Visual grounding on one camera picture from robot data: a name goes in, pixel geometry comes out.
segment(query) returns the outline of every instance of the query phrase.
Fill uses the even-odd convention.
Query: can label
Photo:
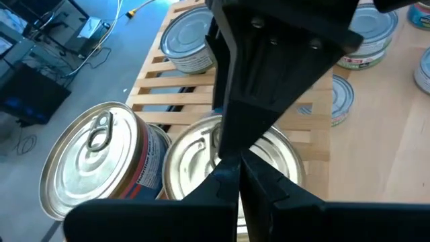
[[[143,124],[143,149],[138,167],[133,175],[132,182],[122,194],[122,198],[155,199],[161,189],[164,156],[167,152],[167,143],[148,124]]]
[[[414,78],[421,89],[430,93],[430,77],[424,73],[421,67],[415,69]]]
[[[210,58],[209,51],[206,48],[189,57],[171,58],[170,61],[183,73],[204,72],[208,67],[214,64]]]
[[[375,54],[374,56],[369,56],[369,57],[357,58],[357,57],[344,56],[337,64],[340,65],[341,67],[345,67],[346,69],[362,70],[362,69],[372,67],[378,64],[379,62],[381,62],[385,54],[386,54],[386,50],[383,50],[378,54]]]
[[[430,30],[430,9],[421,7],[419,3],[409,7],[408,19],[415,27]]]
[[[356,52],[351,53],[350,56],[368,56],[381,51],[382,49],[387,47],[390,43],[391,43],[391,36],[376,42],[365,43],[365,44],[362,44]]]

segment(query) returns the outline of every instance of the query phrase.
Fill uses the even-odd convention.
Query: tuna can
[[[99,104],[60,135],[42,170],[42,209],[63,220],[95,198],[153,200],[163,188],[163,161],[171,141],[128,106]]]
[[[418,87],[430,94],[430,48],[421,57],[420,65],[415,69],[414,78]]]
[[[349,113],[354,102],[354,90],[344,78],[333,75],[333,106],[331,108],[331,126],[342,123]],[[306,105],[298,108],[301,114],[311,114],[312,106]]]
[[[360,71],[370,68],[382,61],[386,55],[386,49],[369,56],[344,56],[337,64],[343,68]]]
[[[181,200],[196,189],[219,164],[216,154],[220,134],[221,115],[204,118],[186,130],[173,142],[167,151],[163,172],[166,195],[172,200]],[[213,140],[213,146],[207,144]],[[264,161],[282,172],[292,182],[303,186],[304,168],[302,160],[289,140],[276,128],[271,127],[250,150]],[[237,235],[247,236],[247,226],[241,200],[239,200]]]
[[[414,27],[430,30],[430,1],[422,1],[409,7],[408,19]]]
[[[214,65],[205,44],[212,17],[207,7],[196,7],[182,13],[167,26],[161,36],[160,49],[179,71],[199,74]]]
[[[364,41],[350,56],[371,56],[389,45],[398,24],[395,11],[380,13],[372,3],[358,5],[349,27],[361,34]]]

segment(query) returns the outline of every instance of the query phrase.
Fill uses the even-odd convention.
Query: can lid
[[[108,102],[81,114],[45,162],[39,196],[47,215],[62,220],[82,202],[118,196],[132,173],[137,142],[136,117],[126,105]]]
[[[160,49],[168,58],[183,58],[205,47],[212,12],[196,7],[175,18],[161,36]]]
[[[421,58],[421,68],[424,73],[430,78],[430,48],[428,48]]]
[[[181,200],[196,189],[219,164],[217,146],[221,115],[204,118],[183,131],[165,156],[163,183],[170,199]],[[282,172],[292,182],[302,185],[303,166],[288,139],[270,128],[250,150]],[[239,204],[238,231],[246,233],[245,215]]]
[[[364,3],[358,5],[349,28],[364,37],[363,43],[371,43],[389,37],[397,23],[395,11],[380,13],[374,4]]]
[[[349,112],[354,102],[354,90],[351,84],[344,78],[333,75],[333,105],[331,107],[331,118],[338,118]],[[298,108],[301,114],[311,114],[312,106],[306,105]]]

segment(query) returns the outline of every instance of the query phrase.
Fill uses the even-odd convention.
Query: wooden table
[[[355,101],[331,130],[331,200],[430,202],[430,96],[413,71],[430,32],[412,27],[407,8],[387,57],[364,71],[334,72],[352,84]]]

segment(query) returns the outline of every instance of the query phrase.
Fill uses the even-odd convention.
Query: pull ring
[[[114,116],[109,111],[103,111],[95,119],[91,125],[91,130],[89,131],[89,136],[87,138],[87,149],[91,152],[101,151],[106,148],[112,139],[112,121]],[[94,138],[100,134],[105,134],[105,139],[102,143],[93,146]]]

